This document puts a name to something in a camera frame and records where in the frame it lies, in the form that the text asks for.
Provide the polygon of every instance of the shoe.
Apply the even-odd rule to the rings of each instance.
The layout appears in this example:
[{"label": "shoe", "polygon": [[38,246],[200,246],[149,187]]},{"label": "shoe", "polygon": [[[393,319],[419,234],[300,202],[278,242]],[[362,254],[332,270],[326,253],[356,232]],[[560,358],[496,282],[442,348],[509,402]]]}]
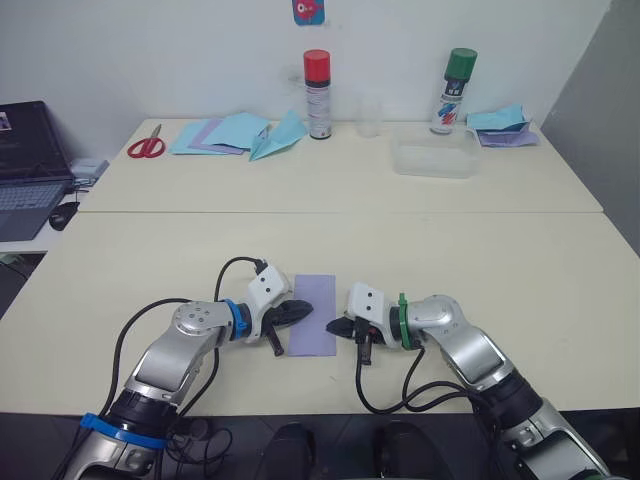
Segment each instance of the shoe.
[{"label": "shoe", "polygon": [[315,461],[313,434],[299,423],[281,427],[264,452],[267,480],[307,480]]},{"label": "shoe", "polygon": [[433,442],[410,423],[391,422],[376,430],[373,459],[379,477],[453,480]]}]

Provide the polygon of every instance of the stack of paper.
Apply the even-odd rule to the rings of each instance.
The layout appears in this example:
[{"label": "stack of paper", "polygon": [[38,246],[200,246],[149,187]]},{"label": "stack of paper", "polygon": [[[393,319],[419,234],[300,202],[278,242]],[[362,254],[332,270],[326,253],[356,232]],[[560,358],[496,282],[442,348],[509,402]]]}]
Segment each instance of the stack of paper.
[{"label": "stack of paper", "polygon": [[519,104],[491,113],[471,113],[467,116],[467,126],[478,132],[478,139],[484,147],[536,145],[538,136],[529,131],[529,123]]},{"label": "stack of paper", "polygon": [[293,111],[269,132],[269,120],[251,113],[210,118],[188,124],[169,148],[175,155],[241,155],[251,150],[250,160],[293,145],[307,129]]}]

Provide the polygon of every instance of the light blue paper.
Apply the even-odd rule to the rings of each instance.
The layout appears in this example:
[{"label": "light blue paper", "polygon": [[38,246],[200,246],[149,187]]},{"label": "light blue paper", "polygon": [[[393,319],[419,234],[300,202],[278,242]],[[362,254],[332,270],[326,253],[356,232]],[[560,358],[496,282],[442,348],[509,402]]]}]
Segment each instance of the light blue paper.
[{"label": "light blue paper", "polygon": [[202,143],[230,145],[249,150],[253,139],[269,125],[269,120],[250,113],[238,113],[226,117]]},{"label": "light blue paper", "polygon": [[251,146],[249,161],[266,157],[278,150],[290,147],[307,134],[307,128],[296,112],[289,110],[278,126],[267,135],[256,136]]},{"label": "light blue paper", "polygon": [[467,126],[474,130],[503,130],[524,122],[522,105],[514,104],[491,113],[470,113]]},{"label": "light blue paper", "polygon": [[189,144],[194,137],[207,124],[208,120],[200,120],[198,122],[189,123],[182,129],[178,138],[169,147],[169,152],[174,155],[224,155],[222,152],[212,152],[210,150],[200,150],[199,148],[191,148]]}]

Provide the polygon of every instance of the purple paper sheet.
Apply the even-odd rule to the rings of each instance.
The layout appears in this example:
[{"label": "purple paper sheet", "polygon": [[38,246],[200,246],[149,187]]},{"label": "purple paper sheet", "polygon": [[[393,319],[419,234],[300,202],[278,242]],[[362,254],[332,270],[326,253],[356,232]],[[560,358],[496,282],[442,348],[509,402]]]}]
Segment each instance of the purple paper sheet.
[{"label": "purple paper sheet", "polygon": [[499,135],[478,133],[478,140],[480,140],[480,145],[483,147],[522,147],[524,145],[536,145],[538,136],[529,131]]},{"label": "purple paper sheet", "polygon": [[230,147],[229,145],[207,145],[206,143],[202,143],[202,141],[207,138],[209,133],[216,129],[218,125],[222,122],[222,118],[212,118],[207,122],[198,134],[193,137],[191,144],[189,147],[197,148],[198,150],[209,150],[211,152],[220,152],[220,153],[231,153],[233,155],[242,155],[245,151],[242,148]]},{"label": "purple paper sheet", "polygon": [[336,318],[335,275],[296,275],[293,297],[313,305],[313,312],[291,327],[290,357],[334,357],[336,337],[326,331]]}]

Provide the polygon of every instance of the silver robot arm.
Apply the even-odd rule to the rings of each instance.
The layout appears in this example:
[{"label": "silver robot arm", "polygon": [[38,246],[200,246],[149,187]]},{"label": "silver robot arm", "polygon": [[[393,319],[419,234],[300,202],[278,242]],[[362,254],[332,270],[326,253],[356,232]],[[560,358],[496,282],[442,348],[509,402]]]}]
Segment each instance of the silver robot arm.
[{"label": "silver robot arm", "polygon": [[297,300],[282,308],[290,291],[287,278],[267,266],[238,304],[224,300],[181,305],[169,328],[143,354],[109,413],[82,419],[90,433],[70,452],[63,478],[85,478],[95,474],[96,467],[111,477],[149,473],[205,355],[229,341],[253,343],[261,336],[269,338],[276,356],[283,353],[274,326],[288,325],[312,310]]},{"label": "silver robot arm", "polygon": [[471,325],[451,297],[387,300],[364,283],[353,285],[347,318],[364,319],[391,348],[434,340],[462,384],[492,407],[501,440],[518,452],[517,467],[538,479],[567,480],[585,470],[608,476],[604,462],[551,403],[540,398],[489,336]]}]

